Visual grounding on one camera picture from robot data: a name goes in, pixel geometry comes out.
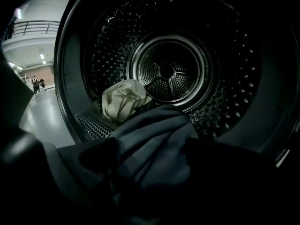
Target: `balcony railing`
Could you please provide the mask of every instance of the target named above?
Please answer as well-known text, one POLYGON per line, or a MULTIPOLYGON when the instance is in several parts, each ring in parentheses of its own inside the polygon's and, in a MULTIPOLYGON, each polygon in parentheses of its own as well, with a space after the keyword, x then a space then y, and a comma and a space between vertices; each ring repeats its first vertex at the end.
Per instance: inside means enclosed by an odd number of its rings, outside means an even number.
POLYGON ((2 40, 8 40, 26 35, 36 34, 56 34, 60 22, 56 21, 27 21, 16 22, 8 25, 5 33, 2 36, 2 40))

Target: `white cloth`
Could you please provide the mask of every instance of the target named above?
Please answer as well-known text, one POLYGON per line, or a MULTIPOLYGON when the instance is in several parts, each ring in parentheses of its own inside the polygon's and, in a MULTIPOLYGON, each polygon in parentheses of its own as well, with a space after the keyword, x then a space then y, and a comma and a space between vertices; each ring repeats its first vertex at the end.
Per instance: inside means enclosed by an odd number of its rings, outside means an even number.
POLYGON ((130 79, 118 82, 102 94, 103 116, 110 121, 124 122, 135 113, 135 108, 151 100, 139 81, 130 79))

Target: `crumpled white fabric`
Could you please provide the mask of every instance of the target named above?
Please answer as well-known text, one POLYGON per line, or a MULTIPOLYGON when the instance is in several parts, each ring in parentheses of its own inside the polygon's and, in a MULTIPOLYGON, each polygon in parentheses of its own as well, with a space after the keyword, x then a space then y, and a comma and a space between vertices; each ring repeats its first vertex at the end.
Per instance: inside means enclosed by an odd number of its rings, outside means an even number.
POLYGON ((134 79, 124 80, 106 89, 102 94, 102 113, 110 121, 124 122, 135 113, 135 108, 149 103, 141 83, 134 79))

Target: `ceiling light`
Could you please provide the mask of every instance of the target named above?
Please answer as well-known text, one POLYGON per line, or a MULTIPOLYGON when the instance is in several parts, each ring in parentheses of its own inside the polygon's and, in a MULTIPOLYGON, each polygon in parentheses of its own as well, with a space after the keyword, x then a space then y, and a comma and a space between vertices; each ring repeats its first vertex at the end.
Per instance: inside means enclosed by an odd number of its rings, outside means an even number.
POLYGON ((18 17, 18 19, 22 18, 22 16, 21 16, 21 10, 19 8, 17 8, 17 17, 18 17))

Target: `glossy floor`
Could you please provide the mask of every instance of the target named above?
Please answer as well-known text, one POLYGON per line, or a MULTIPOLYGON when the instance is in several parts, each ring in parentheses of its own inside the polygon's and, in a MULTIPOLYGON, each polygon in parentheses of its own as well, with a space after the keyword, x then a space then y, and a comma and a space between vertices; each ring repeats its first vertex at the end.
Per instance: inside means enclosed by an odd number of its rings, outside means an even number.
POLYGON ((74 144, 55 95, 55 90, 35 95, 22 117, 20 128, 33 133, 40 141, 56 147, 74 144))

